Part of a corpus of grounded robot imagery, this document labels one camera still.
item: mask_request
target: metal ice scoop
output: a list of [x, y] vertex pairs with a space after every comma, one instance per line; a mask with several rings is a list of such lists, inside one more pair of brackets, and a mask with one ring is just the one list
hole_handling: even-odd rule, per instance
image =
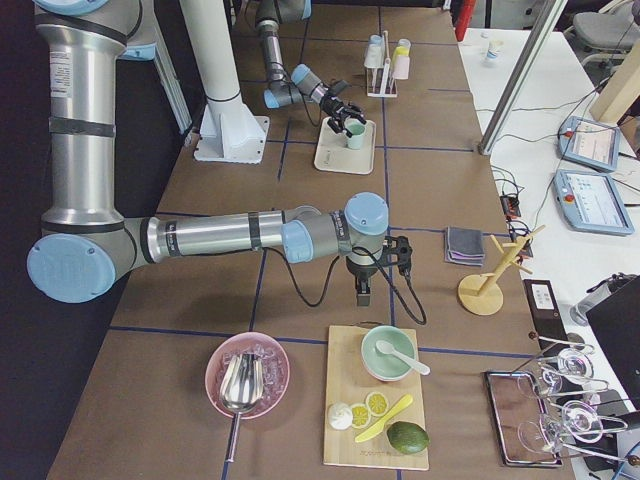
[[387, 342], [386, 340], [378, 340], [376, 342], [376, 349], [380, 353], [384, 353], [385, 355], [393, 355], [394, 357], [399, 358], [404, 363], [406, 363], [411, 368], [413, 368], [415, 371], [417, 371], [420, 375], [429, 375], [429, 373], [431, 372], [431, 369], [428, 366], [426, 366], [424, 363], [420, 363], [419, 361], [414, 360], [411, 357], [408, 357], [404, 353], [397, 351], [393, 346], [393, 344], [390, 342]]
[[233, 412], [233, 423], [227, 445], [226, 462], [233, 462], [238, 442], [240, 417], [250, 412], [262, 398], [264, 381], [262, 360], [254, 353], [234, 355], [220, 385], [220, 399]]

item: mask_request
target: garlic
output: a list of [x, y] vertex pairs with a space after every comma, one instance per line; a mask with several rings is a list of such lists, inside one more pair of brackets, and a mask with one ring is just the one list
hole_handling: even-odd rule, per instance
[[346, 430], [351, 426], [353, 421], [353, 413], [351, 407], [346, 403], [338, 402], [329, 407], [327, 414], [329, 425], [335, 430]]

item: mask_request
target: white tray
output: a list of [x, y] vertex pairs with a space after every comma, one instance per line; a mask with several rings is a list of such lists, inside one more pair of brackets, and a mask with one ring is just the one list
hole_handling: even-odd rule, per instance
[[325, 117], [320, 128], [320, 137], [316, 148], [316, 156], [313, 164], [318, 170], [339, 173], [355, 173], [367, 175], [373, 171], [373, 154], [376, 141], [376, 124], [367, 120], [364, 129], [364, 141], [362, 148], [351, 150], [347, 148], [347, 137], [341, 133], [336, 134]]

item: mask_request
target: avocado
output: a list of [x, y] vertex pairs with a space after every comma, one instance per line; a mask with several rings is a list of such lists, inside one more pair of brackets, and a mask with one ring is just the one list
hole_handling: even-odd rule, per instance
[[424, 428], [411, 422], [395, 422], [387, 430], [387, 438], [393, 448], [405, 455], [421, 452], [430, 441]]

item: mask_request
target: tablet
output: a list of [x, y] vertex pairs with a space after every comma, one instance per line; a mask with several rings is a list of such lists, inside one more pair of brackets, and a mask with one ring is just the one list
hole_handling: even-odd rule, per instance
[[624, 202], [608, 174], [558, 170], [553, 183], [562, 213], [573, 229], [610, 235], [634, 232]]
[[564, 160], [580, 163], [600, 172], [613, 172], [618, 163], [620, 129], [569, 117], [560, 127], [558, 149]]

